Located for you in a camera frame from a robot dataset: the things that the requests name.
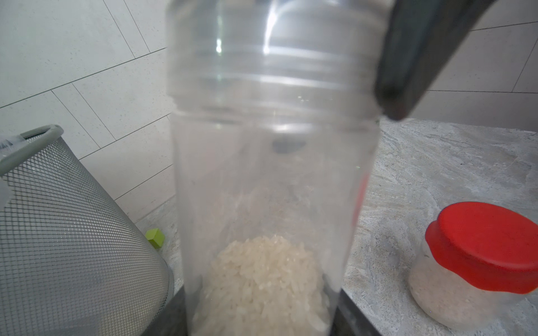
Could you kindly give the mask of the clear rice jar with lid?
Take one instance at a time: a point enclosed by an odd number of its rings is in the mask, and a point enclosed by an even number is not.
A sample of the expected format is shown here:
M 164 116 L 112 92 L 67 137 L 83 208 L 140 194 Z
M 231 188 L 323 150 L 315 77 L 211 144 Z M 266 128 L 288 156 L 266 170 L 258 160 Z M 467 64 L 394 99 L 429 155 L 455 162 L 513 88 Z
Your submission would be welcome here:
M 328 335 L 378 147 L 390 1 L 171 1 L 190 335 Z

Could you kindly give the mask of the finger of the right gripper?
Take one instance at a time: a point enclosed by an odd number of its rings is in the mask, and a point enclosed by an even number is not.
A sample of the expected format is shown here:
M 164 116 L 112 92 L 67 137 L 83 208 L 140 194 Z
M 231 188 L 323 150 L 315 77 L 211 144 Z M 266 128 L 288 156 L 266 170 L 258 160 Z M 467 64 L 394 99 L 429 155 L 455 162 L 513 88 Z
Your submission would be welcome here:
M 400 0 L 389 18 L 374 86 L 384 116 L 407 118 L 493 0 Z

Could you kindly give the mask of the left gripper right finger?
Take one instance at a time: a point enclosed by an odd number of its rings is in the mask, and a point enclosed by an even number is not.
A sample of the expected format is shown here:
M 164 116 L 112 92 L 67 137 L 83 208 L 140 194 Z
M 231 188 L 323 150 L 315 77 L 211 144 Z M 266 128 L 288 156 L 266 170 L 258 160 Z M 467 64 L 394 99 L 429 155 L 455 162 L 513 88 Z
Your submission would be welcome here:
M 340 291 L 338 307 L 329 335 L 381 336 L 370 320 L 367 319 L 344 290 Z

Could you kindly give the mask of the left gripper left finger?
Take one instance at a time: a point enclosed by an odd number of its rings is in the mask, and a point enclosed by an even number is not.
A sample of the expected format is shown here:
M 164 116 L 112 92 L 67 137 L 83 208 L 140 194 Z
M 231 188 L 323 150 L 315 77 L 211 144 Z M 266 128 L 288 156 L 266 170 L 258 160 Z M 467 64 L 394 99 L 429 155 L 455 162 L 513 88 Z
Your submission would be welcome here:
M 184 287 L 165 305 L 142 336 L 187 336 Z

